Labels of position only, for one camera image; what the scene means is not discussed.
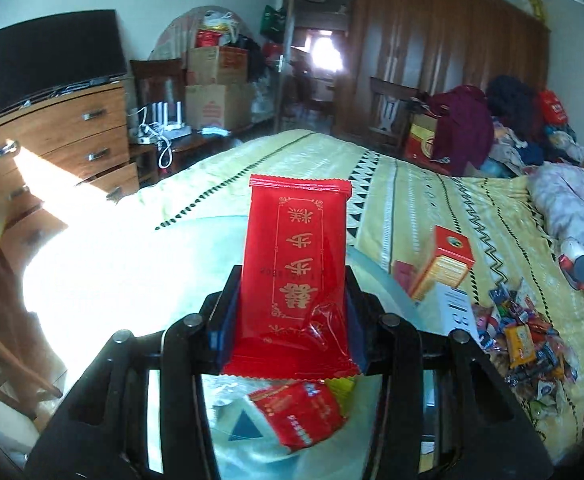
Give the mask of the red wedding candy packet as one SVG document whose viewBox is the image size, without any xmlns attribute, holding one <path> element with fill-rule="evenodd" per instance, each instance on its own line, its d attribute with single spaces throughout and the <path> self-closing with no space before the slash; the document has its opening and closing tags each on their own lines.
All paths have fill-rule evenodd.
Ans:
<svg viewBox="0 0 584 480">
<path fill-rule="evenodd" d="M 346 209 L 341 179 L 254 174 L 237 322 L 223 374 L 257 379 L 350 377 Z"/>
</svg>

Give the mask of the orange cracker packet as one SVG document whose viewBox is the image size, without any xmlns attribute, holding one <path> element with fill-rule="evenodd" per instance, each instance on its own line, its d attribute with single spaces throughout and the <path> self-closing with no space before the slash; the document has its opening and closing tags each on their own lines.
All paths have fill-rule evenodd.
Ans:
<svg viewBox="0 0 584 480">
<path fill-rule="evenodd" d="M 536 347 L 526 324 L 505 327 L 504 336 L 511 370 L 536 359 Z"/>
</svg>

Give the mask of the yellow patterned bedspread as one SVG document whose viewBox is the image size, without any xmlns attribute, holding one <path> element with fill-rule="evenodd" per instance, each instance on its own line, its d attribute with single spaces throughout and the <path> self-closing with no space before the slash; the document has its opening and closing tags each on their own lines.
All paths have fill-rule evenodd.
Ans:
<svg viewBox="0 0 584 480">
<path fill-rule="evenodd" d="M 157 185 L 123 198 L 124 219 L 142 232 L 197 218 L 244 216 L 249 176 L 348 179 L 347 242 L 387 269 L 417 263 L 435 226 L 470 241 L 474 266 L 462 282 L 476 304 L 491 289 L 526 283 L 534 306 L 575 351 L 577 381 L 567 386 L 561 413 L 536 422 L 554 460 L 561 460 L 584 429 L 584 294 L 567 284 L 524 177 L 452 178 L 309 130 L 290 130 L 246 142 L 198 162 Z"/>
</svg>

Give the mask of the white grey carton box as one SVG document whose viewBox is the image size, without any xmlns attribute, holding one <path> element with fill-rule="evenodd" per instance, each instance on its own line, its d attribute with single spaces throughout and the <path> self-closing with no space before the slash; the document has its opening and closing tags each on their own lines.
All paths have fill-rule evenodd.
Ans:
<svg viewBox="0 0 584 480">
<path fill-rule="evenodd" d="M 448 336 L 452 330 L 464 330 L 479 342 L 470 299 L 463 290 L 436 282 L 417 305 L 426 332 Z"/>
</svg>

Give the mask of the orange red tea box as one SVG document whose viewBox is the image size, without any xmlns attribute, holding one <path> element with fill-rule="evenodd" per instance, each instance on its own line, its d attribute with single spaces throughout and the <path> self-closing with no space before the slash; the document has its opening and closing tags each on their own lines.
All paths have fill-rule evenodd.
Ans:
<svg viewBox="0 0 584 480">
<path fill-rule="evenodd" d="M 474 266 L 470 241 L 459 232 L 434 226 L 413 275 L 409 296 L 421 300 L 435 284 L 458 288 Z"/>
</svg>

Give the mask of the red white small packet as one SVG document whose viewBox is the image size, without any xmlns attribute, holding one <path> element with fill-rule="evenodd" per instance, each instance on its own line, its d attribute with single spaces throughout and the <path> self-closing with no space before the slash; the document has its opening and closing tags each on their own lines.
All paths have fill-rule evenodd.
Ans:
<svg viewBox="0 0 584 480">
<path fill-rule="evenodd" d="M 324 382 L 290 382 L 249 394 L 279 442 L 291 452 L 327 440 L 346 422 Z"/>
</svg>

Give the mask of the flat red box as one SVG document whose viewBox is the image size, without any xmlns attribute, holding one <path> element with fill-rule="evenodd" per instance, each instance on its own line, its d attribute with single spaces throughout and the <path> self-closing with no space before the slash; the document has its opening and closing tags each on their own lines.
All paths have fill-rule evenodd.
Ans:
<svg viewBox="0 0 584 480">
<path fill-rule="evenodd" d="M 393 277 L 405 292 L 410 292 L 414 275 L 413 264 L 399 260 L 393 262 Z"/>
</svg>

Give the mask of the maroon clothing pile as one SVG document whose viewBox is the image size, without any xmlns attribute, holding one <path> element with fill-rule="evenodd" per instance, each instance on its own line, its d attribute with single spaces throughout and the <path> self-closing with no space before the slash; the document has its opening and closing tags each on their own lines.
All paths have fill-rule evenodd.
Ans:
<svg viewBox="0 0 584 480">
<path fill-rule="evenodd" d="M 463 176 L 468 164 L 482 166 L 494 139 L 485 93 L 462 84 L 429 96 L 426 104 L 437 120 L 431 159 L 455 177 Z"/>
</svg>

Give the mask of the red yellow gift bag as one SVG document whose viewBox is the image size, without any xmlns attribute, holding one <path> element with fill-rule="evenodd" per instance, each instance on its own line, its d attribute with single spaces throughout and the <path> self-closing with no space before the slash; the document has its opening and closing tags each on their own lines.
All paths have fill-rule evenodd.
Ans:
<svg viewBox="0 0 584 480">
<path fill-rule="evenodd" d="M 403 158 L 411 164 L 437 171 L 432 160 L 437 119 L 426 114 L 413 114 L 407 135 Z"/>
</svg>

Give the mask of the wooden chair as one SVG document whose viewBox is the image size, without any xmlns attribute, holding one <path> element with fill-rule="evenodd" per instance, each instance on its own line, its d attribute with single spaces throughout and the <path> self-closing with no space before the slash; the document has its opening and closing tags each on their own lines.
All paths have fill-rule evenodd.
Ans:
<svg viewBox="0 0 584 480">
<path fill-rule="evenodd" d="M 420 91 L 377 77 L 370 78 L 370 91 L 372 101 L 368 130 L 374 148 L 400 158 Z"/>
</svg>

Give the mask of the wooden wardrobe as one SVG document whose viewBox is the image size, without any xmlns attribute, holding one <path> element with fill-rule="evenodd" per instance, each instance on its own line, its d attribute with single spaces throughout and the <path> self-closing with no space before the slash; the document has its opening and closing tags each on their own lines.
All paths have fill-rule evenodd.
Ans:
<svg viewBox="0 0 584 480">
<path fill-rule="evenodd" d="M 461 84 L 485 89 L 499 75 L 546 85 L 550 32 L 504 0 L 354 0 L 335 84 L 333 132 L 365 145 L 379 104 L 373 79 L 429 94 Z"/>
</svg>

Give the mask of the white wifi router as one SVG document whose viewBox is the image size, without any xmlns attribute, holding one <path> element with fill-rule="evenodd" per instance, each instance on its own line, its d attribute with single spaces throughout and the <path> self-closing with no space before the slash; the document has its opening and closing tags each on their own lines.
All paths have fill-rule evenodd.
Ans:
<svg viewBox="0 0 584 480">
<path fill-rule="evenodd" d="M 183 118 L 183 103 L 153 102 L 139 110 L 139 139 L 147 142 L 173 141 L 188 136 L 192 130 Z"/>
</svg>

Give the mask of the lower cardboard box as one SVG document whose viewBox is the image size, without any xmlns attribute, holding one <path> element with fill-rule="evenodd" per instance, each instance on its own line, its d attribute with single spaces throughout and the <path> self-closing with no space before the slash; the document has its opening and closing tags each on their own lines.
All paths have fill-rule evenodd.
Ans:
<svg viewBox="0 0 584 480">
<path fill-rule="evenodd" d="M 185 87 L 185 121 L 195 130 L 234 130 L 252 122 L 250 84 L 193 84 Z"/>
</svg>

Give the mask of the cardboard box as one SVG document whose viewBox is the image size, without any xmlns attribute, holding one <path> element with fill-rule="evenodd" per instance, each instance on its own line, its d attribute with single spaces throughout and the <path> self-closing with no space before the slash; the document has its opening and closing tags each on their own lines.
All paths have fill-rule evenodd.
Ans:
<svg viewBox="0 0 584 480">
<path fill-rule="evenodd" d="M 185 87 L 185 121 L 195 130 L 234 130 L 252 122 L 250 84 L 193 84 Z"/>
<path fill-rule="evenodd" d="M 245 84 L 247 51 L 235 47 L 200 47 L 187 56 L 187 84 Z"/>
</svg>

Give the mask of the black television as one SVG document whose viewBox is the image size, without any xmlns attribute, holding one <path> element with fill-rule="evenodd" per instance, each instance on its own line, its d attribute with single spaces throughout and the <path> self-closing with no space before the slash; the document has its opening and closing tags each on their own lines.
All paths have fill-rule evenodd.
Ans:
<svg viewBox="0 0 584 480">
<path fill-rule="evenodd" d="M 0 29 L 0 112 L 126 72 L 113 10 L 53 14 Z"/>
</svg>

